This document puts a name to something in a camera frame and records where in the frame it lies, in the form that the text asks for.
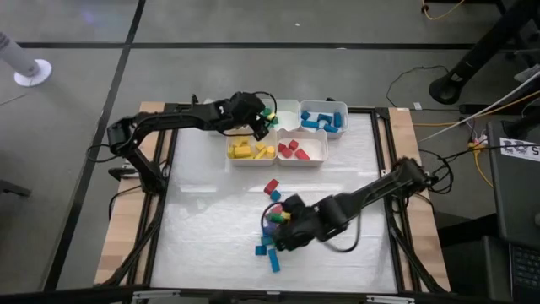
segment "cable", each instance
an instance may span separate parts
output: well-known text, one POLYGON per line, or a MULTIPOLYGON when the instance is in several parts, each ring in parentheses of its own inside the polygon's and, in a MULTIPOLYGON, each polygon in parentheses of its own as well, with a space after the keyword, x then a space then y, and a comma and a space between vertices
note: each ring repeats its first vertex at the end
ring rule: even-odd
POLYGON ((138 185, 138 186, 135 186, 135 187, 130 187, 129 189, 120 191, 119 193, 112 196, 111 201, 109 201, 109 220, 111 220, 112 208, 113 208, 113 205, 114 205, 114 202, 115 202, 116 198, 118 198, 122 194, 126 194, 126 193, 128 193, 128 192, 130 192, 132 190, 138 189, 140 187, 141 187, 141 185, 138 185))
POLYGON ((91 146, 89 146, 87 149, 86 149, 86 158, 88 158, 88 160, 90 160, 91 162, 94 162, 94 163, 104 163, 104 162, 107 162, 107 161, 110 161, 110 160, 114 160, 115 158, 118 158, 118 155, 113 155, 109 158, 106 158, 106 159, 103 159, 103 160, 98 160, 98 159, 93 159, 91 156, 90 156, 90 151, 93 149, 93 148, 98 148, 98 147, 107 147, 107 148, 110 148, 110 145, 108 144, 93 144, 91 146))
MULTIPOLYGON (((507 108, 507 107, 509 107, 509 106, 513 106, 513 105, 515 105, 515 104, 517 104, 517 103, 520 103, 520 102, 523 102, 523 101, 525 101, 525 100, 528 100, 529 98, 531 98, 531 97, 533 97, 533 96, 535 96, 535 95, 538 95, 538 94, 540 94, 540 90, 538 90, 538 91, 536 91, 536 92, 534 92, 534 93, 531 93, 531 94, 529 94, 529 95, 527 95, 527 96, 525 96, 525 97, 522 97, 522 98, 520 98, 520 99, 518 99, 518 100, 512 101, 511 103, 509 103, 509 104, 507 104, 507 105, 504 105, 504 106, 502 106, 502 107, 499 107, 499 108, 497 108, 497 109, 495 109, 495 110, 492 110, 492 111, 489 111, 489 112, 487 112, 487 113, 478 115, 478 116, 476 116, 475 118, 485 117, 485 116, 487 116, 487 115, 494 114, 494 113, 496 113, 496 112, 498 112, 498 111, 501 111, 501 110, 503 110, 503 109, 505 109, 505 108, 507 108)), ((444 127, 444 126, 451 126, 451 125, 453 125, 453 124, 455 124, 455 123, 458 123, 458 122, 414 123, 413 126, 415 126, 415 127, 444 127)))
POLYGON ((396 104, 390 99, 390 90, 392 89, 392 86, 405 74, 408 74, 408 73, 411 73, 411 72, 414 72, 416 70, 419 70, 419 69, 433 69, 433 68, 443 68, 447 73, 448 73, 448 68, 443 66, 443 65, 435 65, 435 66, 430 66, 430 67, 424 67, 424 66, 421 66, 421 67, 414 67, 414 68, 411 68, 410 70, 408 71, 405 71, 401 74, 399 74, 399 76, 397 76, 396 79, 394 79, 394 81, 392 81, 390 83, 390 86, 388 87, 388 90, 386 90, 386 99, 388 100, 388 102, 390 102, 394 107, 397 107, 396 104))
POLYGON ((280 202, 271 203, 264 209, 264 211, 262 211, 262 215, 261 215, 261 231, 264 231, 264 216, 267 214, 268 210, 270 210, 273 206, 278 205, 278 204, 281 204, 281 203, 280 202))
POLYGON ((523 110, 521 110, 521 118, 524 118, 525 117, 525 110, 529 107, 529 106, 532 106, 533 103, 537 102, 538 99, 535 99, 531 102, 529 102, 524 108, 523 110))
POLYGON ((428 14, 429 6, 425 4, 425 0, 422 0, 422 12, 424 12, 424 15, 431 21, 443 19, 444 17, 448 16, 450 13, 452 13, 456 8, 459 8, 460 5, 462 5, 465 2, 465 0, 461 0, 458 4, 456 4, 453 8, 451 8, 448 12, 442 14, 441 16, 437 17, 431 17, 428 14))
MULTIPOLYGON (((424 138, 422 140, 419 141, 419 143, 425 141, 425 140, 428 140, 428 139, 431 139, 439 134, 442 134, 454 127, 457 127, 458 125, 470 120, 470 119, 473 119, 474 117, 479 117, 481 114, 484 114, 484 113, 487 113, 486 115, 489 115, 489 114, 492 114, 494 113, 494 111, 489 111, 490 109, 492 109, 494 106, 497 106, 499 103, 505 101, 506 99, 508 99, 510 96, 512 96, 513 94, 515 94, 515 92, 519 91, 521 88, 523 88, 525 85, 529 84, 531 81, 533 81, 538 75, 540 75, 540 71, 538 71, 537 73, 535 73, 532 77, 530 77, 526 82, 524 82, 523 84, 520 84, 520 86, 518 86, 517 88, 515 88, 514 90, 512 90, 510 93, 508 93, 507 95, 505 95, 503 98, 497 100, 495 103, 493 103, 491 106, 488 106, 486 107, 485 109, 479 111, 478 113, 474 114, 474 115, 471 115, 470 117, 468 118, 465 118, 464 120, 460 121, 460 122, 457 122, 451 126, 449 126, 448 128, 444 128, 442 130, 440 130, 439 132, 437 133, 434 133, 434 134, 431 134, 430 136, 428 136, 427 138, 424 138)), ((540 90, 535 92, 535 93, 532 93, 530 94, 529 96, 531 95, 535 95, 535 94, 538 94, 540 93, 540 90)))
POLYGON ((361 215, 362 215, 362 212, 360 211, 358 213, 358 216, 356 217, 356 236, 354 237, 354 243, 351 247, 345 248, 345 249, 338 248, 332 245, 329 241, 323 242, 322 245, 332 250, 333 252, 339 252, 339 253, 352 252, 358 246, 358 243, 360 242, 360 235, 362 234, 362 225, 361 225, 361 220, 360 220, 361 215))
POLYGON ((480 173, 480 176, 488 183, 490 187, 493 187, 493 184, 489 181, 489 179, 483 174, 482 168, 480 168, 480 164, 478 163, 478 155, 480 154, 479 150, 474 151, 474 163, 476 164, 476 169, 478 170, 478 173, 480 173))

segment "white table surface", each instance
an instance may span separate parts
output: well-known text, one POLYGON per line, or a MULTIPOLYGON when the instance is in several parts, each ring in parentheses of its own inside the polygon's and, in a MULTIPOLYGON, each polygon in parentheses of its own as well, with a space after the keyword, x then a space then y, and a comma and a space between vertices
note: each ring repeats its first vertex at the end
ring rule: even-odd
MULTIPOLYGON (((152 287, 223 290, 397 292, 382 201, 361 215, 361 239, 350 253, 317 240, 278 252, 273 273, 268 256, 255 255, 259 220, 271 203, 262 191, 280 183, 282 200, 298 193, 306 204, 352 192, 378 178, 370 115, 349 115, 349 130, 329 140, 329 159, 317 168, 237 167, 226 160, 225 138, 181 130, 175 148, 152 287)), ((330 240, 350 247, 355 221, 330 240)))

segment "black cable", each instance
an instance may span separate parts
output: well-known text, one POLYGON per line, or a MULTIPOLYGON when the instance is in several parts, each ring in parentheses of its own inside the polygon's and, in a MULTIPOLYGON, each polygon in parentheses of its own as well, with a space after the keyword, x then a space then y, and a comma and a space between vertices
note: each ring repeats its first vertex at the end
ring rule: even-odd
POLYGON ((447 73, 448 73, 448 68, 443 66, 443 65, 434 65, 434 66, 430 66, 430 67, 424 67, 424 66, 421 66, 421 67, 415 67, 415 68, 411 68, 410 70, 408 71, 405 71, 401 74, 399 74, 399 76, 397 76, 396 79, 394 79, 394 81, 392 81, 390 83, 390 86, 388 87, 388 90, 386 91, 386 99, 388 100, 388 102, 390 102, 394 107, 397 107, 396 104, 390 99, 390 91, 392 90, 392 86, 403 76, 403 75, 406 75, 408 73, 411 73, 411 72, 414 72, 416 70, 419 70, 419 69, 433 69, 433 68, 443 68, 447 73))
POLYGON ((111 198, 111 201, 109 201, 109 220, 111 220, 111 216, 112 216, 112 206, 115 202, 115 199, 118 198, 119 196, 121 196, 122 194, 126 194, 132 190, 135 190, 137 188, 140 188, 141 185, 138 185, 138 186, 135 186, 135 187, 130 187, 129 189, 126 189, 126 190, 122 190, 120 191, 119 193, 115 194, 112 196, 111 198))
POLYGON ((447 169, 446 174, 443 177, 439 177, 439 181, 436 182, 435 184, 431 185, 430 187, 428 187, 428 190, 430 190, 433 193, 437 193, 437 194, 447 194, 447 193, 449 193, 451 191, 451 189, 452 189, 453 184, 454 184, 454 172, 450 168, 450 164, 448 163, 446 158, 436 154, 435 152, 431 152, 431 151, 428 151, 428 150, 420 149, 419 151, 423 152, 423 153, 428 153, 428 154, 434 155, 438 160, 442 161, 443 165, 433 171, 434 176, 436 176, 436 173, 439 172, 440 170, 442 170, 444 168, 447 169), (450 181, 448 182, 448 185, 446 187, 443 187, 441 189, 435 189, 434 188, 434 186, 436 184, 442 182, 447 177, 450 178, 450 181))
POLYGON ((281 204, 281 203, 280 202, 271 203, 264 209, 264 211, 262 211, 262 215, 261 215, 261 231, 264 230, 264 216, 267 214, 268 210, 270 210, 273 206, 278 205, 278 204, 281 204))
MULTIPOLYGON (((362 202, 362 204, 360 206, 364 206, 365 202, 368 201, 369 197, 370 197, 370 195, 366 196, 364 198, 364 201, 362 202)), ((353 245, 351 245, 351 247, 345 248, 345 249, 338 248, 338 247, 335 247, 334 245, 332 245, 328 241, 323 242, 322 245, 324 245, 324 247, 332 250, 333 252, 339 252, 339 253, 352 252, 358 246, 358 243, 360 242, 360 235, 362 234, 362 231, 361 231, 361 227, 362 227, 361 223, 362 223, 362 221, 360 220, 361 215, 362 215, 362 209, 360 209, 358 215, 356 216, 356 236, 354 237, 354 243, 353 243, 353 245)))
POLYGON ((107 148, 110 148, 110 145, 108 144, 93 144, 91 146, 89 146, 87 149, 86 149, 86 158, 88 158, 88 160, 90 160, 91 162, 94 162, 94 163, 104 163, 104 162, 107 162, 107 161, 110 161, 110 160, 114 160, 115 158, 117 158, 118 156, 116 155, 113 155, 109 158, 106 158, 106 159, 103 159, 103 160, 98 160, 98 159, 93 159, 92 157, 90 157, 90 151, 93 149, 93 148, 101 148, 101 147, 107 147, 107 148))

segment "toy block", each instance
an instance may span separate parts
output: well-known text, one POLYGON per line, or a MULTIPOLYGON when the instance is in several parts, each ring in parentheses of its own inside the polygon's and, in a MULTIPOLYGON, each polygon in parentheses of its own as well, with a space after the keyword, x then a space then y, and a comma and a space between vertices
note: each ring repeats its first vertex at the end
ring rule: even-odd
POLYGON ((332 127, 331 125, 329 124, 326 124, 324 125, 324 128, 323 128, 325 131, 329 132, 329 133, 337 133, 339 131, 338 128, 335 128, 335 127, 332 127))
POLYGON ((281 198, 281 193, 278 191, 278 190, 274 190, 272 191, 272 193, 270 193, 270 199, 274 202, 274 203, 277 203, 279 202, 279 199, 281 198))
POLYGON ((302 118, 303 120, 307 120, 308 118, 310 118, 310 116, 311 113, 309 113, 308 111, 303 111, 302 115, 300 115, 300 118, 302 118))
POLYGON ((227 155, 229 156, 230 159, 234 159, 235 158, 235 147, 230 146, 229 149, 227 150, 227 155))
POLYGON ((278 187, 279 182, 275 179, 272 179, 266 187, 264 187, 264 193, 270 195, 278 187))
POLYGON ((278 227, 277 224, 269 221, 268 225, 265 225, 264 227, 262 227, 262 235, 271 236, 273 234, 273 231, 275 231, 277 227, 278 227))
POLYGON ((302 127, 306 128, 319 128, 319 122, 309 122, 309 121, 302 121, 302 127))
POLYGON ((296 152, 294 152, 294 155, 299 160, 310 160, 310 156, 302 149, 297 149, 296 152))
POLYGON ((342 126, 341 113, 335 112, 334 113, 334 127, 340 128, 341 126, 342 126))
POLYGON ((250 146, 241 146, 235 148, 236 157, 248 157, 251 156, 251 147, 250 146))
POLYGON ((276 224, 283 224, 285 222, 285 219, 280 214, 270 214, 270 219, 268 221, 276 224))
POLYGON ((293 150, 285 147, 281 150, 281 155, 283 155, 284 158, 289 158, 293 155, 293 150))
POLYGON ((319 117, 317 118, 317 122, 325 121, 325 122, 328 122, 330 124, 330 123, 332 123, 332 119, 333 119, 333 117, 331 117, 330 115, 319 114, 319 117))
POLYGON ((289 149, 294 151, 294 150, 296 150, 296 148, 298 148, 298 142, 293 139, 289 143, 289 149))
POLYGON ((279 261, 278 261, 278 254, 276 253, 276 249, 269 249, 268 256, 270 257, 270 265, 272 265, 272 272, 274 273, 279 272, 279 261))
POLYGON ((266 145, 264 143, 258 142, 258 143, 255 144, 255 148, 256 148, 257 151, 260 151, 260 150, 266 148, 266 145))
POLYGON ((269 146, 267 148, 267 156, 268 158, 274 158, 276 156, 276 148, 274 148, 273 146, 269 146))
POLYGON ((270 236, 263 236, 261 237, 261 245, 263 246, 266 246, 266 245, 272 245, 272 238, 270 236))
POLYGON ((267 247, 264 245, 261 246, 255 246, 255 255, 267 255, 267 247))
POLYGON ((281 214, 284 211, 284 208, 281 206, 281 204, 274 207, 272 210, 270 210, 271 214, 281 214))
POLYGON ((262 156, 265 155, 266 153, 267 153, 267 149, 266 148, 262 149, 261 152, 259 152, 259 154, 255 156, 255 159, 260 160, 262 156))
POLYGON ((262 115, 264 117, 267 117, 268 115, 270 115, 270 113, 272 113, 272 109, 270 108, 264 108, 264 110, 262 110, 262 115))

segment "black metal frame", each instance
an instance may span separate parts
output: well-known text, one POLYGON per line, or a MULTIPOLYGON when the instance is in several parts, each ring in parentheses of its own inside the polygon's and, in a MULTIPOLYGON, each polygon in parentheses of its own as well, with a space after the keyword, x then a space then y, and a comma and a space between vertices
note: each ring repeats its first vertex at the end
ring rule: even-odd
MULTIPOLYGON (((530 20, 539 26, 536 0, 517 0, 508 11, 501 0, 494 1, 502 14, 495 26, 474 46, 474 48, 445 76, 433 81, 429 94, 439 103, 451 105, 459 100, 463 87, 510 39, 516 40, 521 48, 525 43, 519 30, 530 20)), ((532 57, 524 56, 529 66, 534 64, 532 57)))

